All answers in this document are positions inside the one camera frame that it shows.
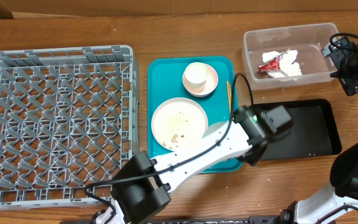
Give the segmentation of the white napkin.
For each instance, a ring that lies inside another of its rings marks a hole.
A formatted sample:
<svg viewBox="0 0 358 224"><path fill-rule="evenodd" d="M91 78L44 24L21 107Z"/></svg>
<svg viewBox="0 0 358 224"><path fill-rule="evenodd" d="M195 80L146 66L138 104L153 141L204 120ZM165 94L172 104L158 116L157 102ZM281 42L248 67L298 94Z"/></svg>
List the white napkin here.
<svg viewBox="0 0 358 224"><path fill-rule="evenodd" d="M263 53L262 54L263 64L265 64L266 62L277 56L281 56L280 70L277 72L268 71L262 73L267 73L272 78L296 77L302 75L300 65L296 61L296 58L298 56L297 50L288 49L284 52L271 51L271 52Z"/></svg>

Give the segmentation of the red snack wrapper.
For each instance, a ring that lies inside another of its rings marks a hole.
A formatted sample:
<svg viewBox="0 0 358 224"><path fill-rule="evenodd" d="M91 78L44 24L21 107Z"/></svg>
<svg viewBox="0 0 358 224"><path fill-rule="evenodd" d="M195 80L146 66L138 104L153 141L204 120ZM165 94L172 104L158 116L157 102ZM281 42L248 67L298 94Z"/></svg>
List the red snack wrapper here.
<svg viewBox="0 0 358 224"><path fill-rule="evenodd" d="M277 56L277 57L269 60L265 64L259 66L259 71L260 72L268 72L268 71L277 72L280 70L280 61L281 61L281 56Z"/></svg>

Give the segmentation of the cream white cup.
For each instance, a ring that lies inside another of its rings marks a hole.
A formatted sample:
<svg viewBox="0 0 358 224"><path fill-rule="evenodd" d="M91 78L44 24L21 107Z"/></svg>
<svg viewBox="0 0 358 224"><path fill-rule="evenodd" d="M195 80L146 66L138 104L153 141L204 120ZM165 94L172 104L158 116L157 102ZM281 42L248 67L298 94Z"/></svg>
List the cream white cup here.
<svg viewBox="0 0 358 224"><path fill-rule="evenodd" d="M185 68L184 77L188 86L194 91L204 88L209 71L207 66L201 62L193 62Z"/></svg>

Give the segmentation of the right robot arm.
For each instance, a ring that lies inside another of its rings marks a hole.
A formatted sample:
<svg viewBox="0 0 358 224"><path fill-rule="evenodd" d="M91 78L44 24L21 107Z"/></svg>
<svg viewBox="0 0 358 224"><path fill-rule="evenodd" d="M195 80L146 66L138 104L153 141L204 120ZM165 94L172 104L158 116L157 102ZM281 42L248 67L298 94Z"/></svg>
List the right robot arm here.
<svg viewBox="0 0 358 224"><path fill-rule="evenodd" d="M322 51L337 70L330 74L338 78L347 95L358 93L358 35L337 33ZM273 220L274 223L334 223L347 212L358 212L358 143L334 160L330 182L311 197L293 202Z"/></svg>

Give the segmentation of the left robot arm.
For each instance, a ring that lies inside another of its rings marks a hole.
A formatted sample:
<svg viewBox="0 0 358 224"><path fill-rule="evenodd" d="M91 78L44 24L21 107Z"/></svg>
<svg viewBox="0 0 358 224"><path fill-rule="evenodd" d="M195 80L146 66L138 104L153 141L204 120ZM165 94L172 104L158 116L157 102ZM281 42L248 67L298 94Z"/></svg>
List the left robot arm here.
<svg viewBox="0 0 358 224"><path fill-rule="evenodd" d="M284 106L271 110L244 106L233 112L229 121L211 125L201 141L185 151L151 159L140 152L107 182L112 187L112 200L107 209L94 215L92 223L145 223L194 175L231 159L256 165L268 143L292 124Z"/></svg>

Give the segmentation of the clear plastic waste bin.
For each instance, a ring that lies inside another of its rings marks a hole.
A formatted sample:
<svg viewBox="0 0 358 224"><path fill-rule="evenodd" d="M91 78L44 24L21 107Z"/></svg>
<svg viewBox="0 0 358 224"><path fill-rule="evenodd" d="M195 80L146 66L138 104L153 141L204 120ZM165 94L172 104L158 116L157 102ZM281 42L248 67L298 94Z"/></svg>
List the clear plastic waste bin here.
<svg viewBox="0 0 358 224"><path fill-rule="evenodd" d="M329 45L329 38L338 33L333 23L307 24L252 30L244 34L242 59L246 75L253 90L268 90L289 86L324 83L333 80L336 71L333 61L321 51ZM296 50L296 62L302 75L297 77L271 77L259 71L262 54Z"/></svg>

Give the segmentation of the black rectangular tray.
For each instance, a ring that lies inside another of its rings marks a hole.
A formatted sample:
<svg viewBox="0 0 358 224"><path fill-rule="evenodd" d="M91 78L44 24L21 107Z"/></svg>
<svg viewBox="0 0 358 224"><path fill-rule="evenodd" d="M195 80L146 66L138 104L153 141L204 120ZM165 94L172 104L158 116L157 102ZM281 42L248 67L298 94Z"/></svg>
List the black rectangular tray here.
<svg viewBox="0 0 358 224"><path fill-rule="evenodd" d="M269 110L280 105L291 114L293 126L268 145L261 157L263 161L330 156L342 151L333 110L328 100L260 103L255 107Z"/></svg>

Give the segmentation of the pink shallow bowl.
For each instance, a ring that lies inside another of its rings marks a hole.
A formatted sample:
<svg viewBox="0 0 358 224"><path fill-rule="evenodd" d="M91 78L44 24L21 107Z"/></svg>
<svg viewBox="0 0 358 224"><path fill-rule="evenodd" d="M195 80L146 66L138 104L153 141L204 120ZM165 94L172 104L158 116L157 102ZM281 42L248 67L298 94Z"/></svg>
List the pink shallow bowl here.
<svg viewBox="0 0 358 224"><path fill-rule="evenodd" d="M218 74L215 71L215 69L206 63L205 63L205 65L208 68L209 75L207 77L207 81L204 85L204 88L201 89L200 91L194 91L188 86L187 82L185 81L184 72L183 72L183 76L182 76L183 85L184 85L185 89L187 90L187 92L195 97L201 98L201 97L206 97L206 96L212 94L212 92L216 89L218 82L219 82Z"/></svg>

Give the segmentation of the large white dirty plate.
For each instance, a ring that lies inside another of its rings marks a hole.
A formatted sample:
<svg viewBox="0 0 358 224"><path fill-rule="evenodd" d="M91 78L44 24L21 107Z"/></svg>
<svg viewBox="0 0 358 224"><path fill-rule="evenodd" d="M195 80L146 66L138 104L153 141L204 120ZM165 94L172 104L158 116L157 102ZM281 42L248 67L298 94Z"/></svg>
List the large white dirty plate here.
<svg viewBox="0 0 358 224"><path fill-rule="evenodd" d="M151 131L155 140L169 151L185 151L193 147L207 130L204 109L189 98L172 98L154 111Z"/></svg>

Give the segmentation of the teal plastic serving tray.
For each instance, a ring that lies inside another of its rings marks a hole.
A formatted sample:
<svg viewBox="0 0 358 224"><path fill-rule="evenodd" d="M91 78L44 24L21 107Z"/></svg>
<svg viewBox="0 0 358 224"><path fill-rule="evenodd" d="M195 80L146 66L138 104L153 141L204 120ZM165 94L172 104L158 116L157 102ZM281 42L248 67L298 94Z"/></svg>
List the teal plastic serving tray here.
<svg viewBox="0 0 358 224"><path fill-rule="evenodd" d="M192 62L206 63L218 74L218 85L210 95L198 98L189 94L183 86L182 76L185 68ZM153 61L147 72L147 119L149 157L169 153L153 137L151 120L154 111L170 98L183 97L197 102L203 107L208 123L214 124L229 119L227 82L234 79L232 62L224 56L161 58Z"/></svg>

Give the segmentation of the grey plastic dish rack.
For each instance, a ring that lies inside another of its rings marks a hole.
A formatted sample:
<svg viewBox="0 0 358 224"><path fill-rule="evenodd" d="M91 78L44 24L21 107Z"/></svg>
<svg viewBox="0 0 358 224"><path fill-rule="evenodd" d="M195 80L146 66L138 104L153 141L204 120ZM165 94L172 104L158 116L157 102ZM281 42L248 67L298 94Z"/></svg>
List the grey plastic dish rack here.
<svg viewBox="0 0 358 224"><path fill-rule="evenodd" d="M128 45L0 51L0 210L110 199L139 151L138 71Z"/></svg>

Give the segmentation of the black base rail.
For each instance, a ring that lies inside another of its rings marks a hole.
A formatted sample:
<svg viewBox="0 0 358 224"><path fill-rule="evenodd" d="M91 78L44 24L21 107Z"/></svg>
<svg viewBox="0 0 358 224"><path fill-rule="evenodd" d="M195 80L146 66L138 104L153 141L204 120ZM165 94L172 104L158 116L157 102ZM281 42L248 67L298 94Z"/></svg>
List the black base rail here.
<svg viewBox="0 0 358 224"><path fill-rule="evenodd" d="M278 216L250 216L249 218L213 218L189 220L150 220L147 224L276 224Z"/></svg>

